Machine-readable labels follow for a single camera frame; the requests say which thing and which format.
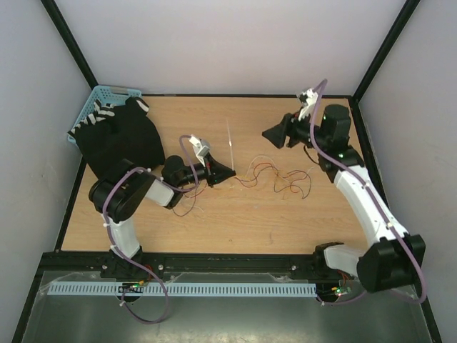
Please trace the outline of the white zip tie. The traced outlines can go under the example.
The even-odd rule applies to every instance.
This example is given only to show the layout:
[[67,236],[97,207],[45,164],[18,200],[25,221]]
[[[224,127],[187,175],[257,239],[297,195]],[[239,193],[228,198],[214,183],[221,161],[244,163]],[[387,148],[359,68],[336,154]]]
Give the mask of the white zip tie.
[[230,151],[231,170],[235,171],[231,130],[230,130],[229,121],[227,118],[226,118],[226,129],[227,129],[227,134],[228,134],[228,146],[229,146],[229,151]]

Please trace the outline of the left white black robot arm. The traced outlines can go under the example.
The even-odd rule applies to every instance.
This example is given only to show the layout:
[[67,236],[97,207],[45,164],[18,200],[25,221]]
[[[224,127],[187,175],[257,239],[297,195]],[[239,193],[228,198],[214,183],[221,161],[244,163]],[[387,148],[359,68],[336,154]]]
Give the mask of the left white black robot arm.
[[127,277],[134,277],[142,269],[143,260],[137,255],[141,245],[136,237],[133,215],[144,199],[173,209],[184,195],[185,186],[205,180],[213,187],[234,176],[233,169],[219,163],[210,154],[198,164],[188,166],[181,157],[170,156],[165,160],[159,178],[127,159],[111,168],[92,186],[89,200],[104,219],[110,250],[119,256],[119,271]]

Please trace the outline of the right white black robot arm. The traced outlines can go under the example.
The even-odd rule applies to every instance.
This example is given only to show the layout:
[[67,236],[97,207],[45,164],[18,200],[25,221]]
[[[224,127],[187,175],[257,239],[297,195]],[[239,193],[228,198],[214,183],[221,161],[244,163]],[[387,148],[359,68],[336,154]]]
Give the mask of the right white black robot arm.
[[425,242],[411,235],[390,212],[376,188],[360,154],[349,144],[351,115],[348,108],[325,107],[322,121],[314,124],[307,106],[283,116],[279,124],[262,135],[276,148],[302,143],[318,152],[318,164],[345,196],[366,236],[365,252],[334,242],[316,247],[313,272],[321,278],[336,270],[356,277],[370,293],[419,283],[426,287],[421,270]]

